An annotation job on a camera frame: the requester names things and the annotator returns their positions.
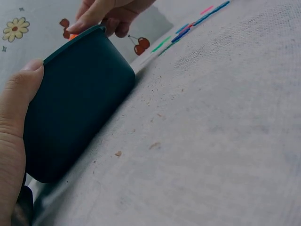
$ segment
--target gray fabric surface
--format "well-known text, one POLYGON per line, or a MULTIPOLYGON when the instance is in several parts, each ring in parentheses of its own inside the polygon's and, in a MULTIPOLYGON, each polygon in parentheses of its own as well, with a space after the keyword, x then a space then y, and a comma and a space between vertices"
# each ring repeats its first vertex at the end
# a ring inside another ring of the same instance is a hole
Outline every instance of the gray fabric surface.
POLYGON ((300 0, 232 1, 138 74, 36 225, 301 225, 300 53, 300 0))

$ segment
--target blue thread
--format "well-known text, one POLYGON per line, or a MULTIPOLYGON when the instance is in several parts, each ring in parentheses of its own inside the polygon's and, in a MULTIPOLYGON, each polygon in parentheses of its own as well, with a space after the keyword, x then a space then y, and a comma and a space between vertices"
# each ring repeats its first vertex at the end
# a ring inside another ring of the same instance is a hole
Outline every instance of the blue thread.
POLYGON ((188 28, 186 31, 184 31, 182 34, 178 35, 177 37, 175 37, 171 42, 174 43, 176 41, 178 41, 181 37, 183 37, 184 35, 186 35, 188 32, 190 31, 190 28, 188 28))
POLYGON ((185 26, 181 27, 179 30, 177 30, 176 34, 177 33, 180 33, 185 27, 187 27, 189 24, 186 24, 185 26))
POLYGON ((212 10, 210 13, 206 14, 205 16, 201 17, 199 20, 197 20, 193 26, 198 25, 199 23, 201 23, 202 21, 204 21, 205 19, 207 19, 209 16, 211 16, 213 13, 216 13, 217 11, 219 11, 220 9, 224 8, 226 5, 228 5, 230 3, 230 1, 224 2, 223 4, 221 4, 220 6, 216 7, 214 10, 212 10))

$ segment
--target hand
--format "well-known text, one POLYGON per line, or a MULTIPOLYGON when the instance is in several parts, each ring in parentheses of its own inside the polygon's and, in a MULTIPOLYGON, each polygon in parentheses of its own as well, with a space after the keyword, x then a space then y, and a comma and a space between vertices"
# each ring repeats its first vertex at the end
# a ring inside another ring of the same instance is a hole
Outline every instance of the hand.
POLYGON ((123 38, 132 21, 155 0, 83 0, 76 16, 77 22, 67 31, 79 34, 102 21, 106 34, 123 38))
POLYGON ((17 225, 29 225, 21 223, 28 221, 23 216, 24 198, 32 195, 25 186, 21 190, 25 171, 23 129, 28 104, 43 74, 43 61, 33 60, 10 78, 0 95, 0 226, 17 221, 17 225))

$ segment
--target yellow flower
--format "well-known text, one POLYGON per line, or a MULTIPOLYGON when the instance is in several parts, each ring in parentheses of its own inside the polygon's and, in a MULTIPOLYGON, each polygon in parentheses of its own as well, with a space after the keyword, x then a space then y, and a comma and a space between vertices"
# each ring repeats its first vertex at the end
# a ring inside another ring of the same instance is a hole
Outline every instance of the yellow flower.
POLYGON ((18 18, 13 19, 12 22, 7 23, 7 28, 3 30, 4 36, 3 40, 7 40, 9 42, 13 42, 15 37, 20 39, 23 37, 23 33, 28 32, 29 22, 25 21, 25 18, 22 17, 18 20, 18 18))

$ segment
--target small brown speck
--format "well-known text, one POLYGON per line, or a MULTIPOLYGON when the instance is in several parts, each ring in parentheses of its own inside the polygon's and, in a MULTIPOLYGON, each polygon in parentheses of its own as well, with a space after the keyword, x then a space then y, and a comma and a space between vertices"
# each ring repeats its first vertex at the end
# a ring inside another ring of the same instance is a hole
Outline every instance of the small brown speck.
POLYGON ((117 151, 117 153, 115 154, 117 157, 120 157, 122 155, 121 151, 117 151))
POLYGON ((154 148, 154 147, 157 147, 157 146, 160 146, 160 145, 161 145, 160 142, 156 142, 156 143, 154 143, 154 144, 152 144, 152 145, 150 146, 150 149, 152 149, 152 148, 154 148))

